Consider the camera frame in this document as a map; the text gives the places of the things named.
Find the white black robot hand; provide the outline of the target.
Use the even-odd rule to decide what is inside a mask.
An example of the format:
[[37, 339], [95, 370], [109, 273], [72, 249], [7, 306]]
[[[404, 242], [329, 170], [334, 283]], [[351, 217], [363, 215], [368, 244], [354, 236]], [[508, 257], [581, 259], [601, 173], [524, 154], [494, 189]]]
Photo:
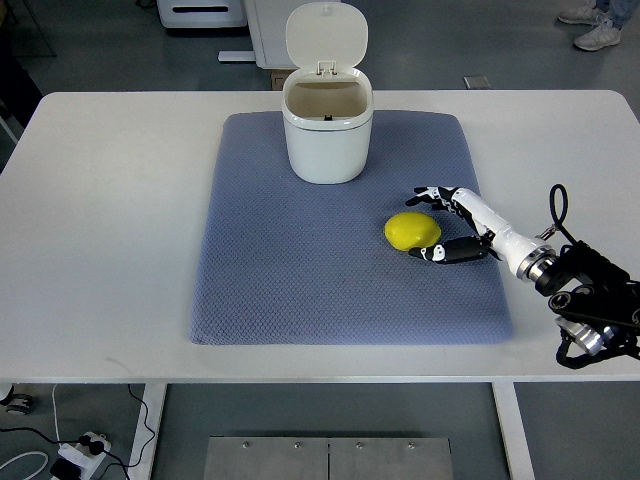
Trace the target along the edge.
[[474, 234], [430, 247], [413, 247], [409, 254], [436, 264], [479, 260], [488, 255], [507, 263], [510, 272], [523, 281], [541, 277], [556, 258], [544, 240], [519, 234], [473, 191], [463, 187], [417, 187], [408, 206], [421, 202], [436, 210], [447, 210], [464, 220]]

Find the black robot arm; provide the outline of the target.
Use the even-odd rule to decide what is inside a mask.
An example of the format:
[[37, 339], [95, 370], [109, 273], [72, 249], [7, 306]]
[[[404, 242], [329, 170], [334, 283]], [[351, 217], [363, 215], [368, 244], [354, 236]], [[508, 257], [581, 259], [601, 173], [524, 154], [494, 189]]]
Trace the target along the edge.
[[538, 238], [554, 233], [567, 243], [559, 252], [542, 244], [523, 262], [522, 276], [533, 282], [557, 315], [561, 342], [556, 362], [577, 370], [616, 357], [639, 358], [639, 282], [564, 226], [568, 213], [564, 185], [549, 193], [552, 225]]

